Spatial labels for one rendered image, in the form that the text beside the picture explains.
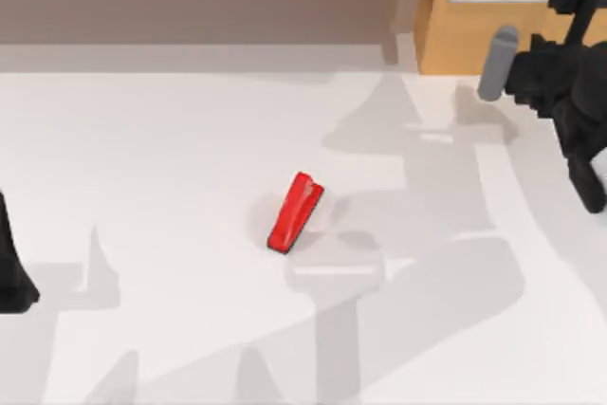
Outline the red stapler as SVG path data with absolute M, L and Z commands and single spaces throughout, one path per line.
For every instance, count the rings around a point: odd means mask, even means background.
M 267 237 L 267 247 L 287 255 L 295 245 L 324 193 L 324 186 L 304 172 L 295 174 L 276 221 Z

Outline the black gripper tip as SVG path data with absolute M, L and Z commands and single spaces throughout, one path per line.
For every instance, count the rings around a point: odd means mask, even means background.
M 0 192 L 0 314 L 23 314 L 40 296 L 18 256 L 6 200 Z

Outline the pale grey rounded box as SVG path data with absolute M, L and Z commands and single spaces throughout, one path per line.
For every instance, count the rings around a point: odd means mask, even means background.
M 495 32 L 477 88 L 482 101 L 497 101 L 502 96 L 518 47 L 519 30 L 514 26 L 505 25 Z

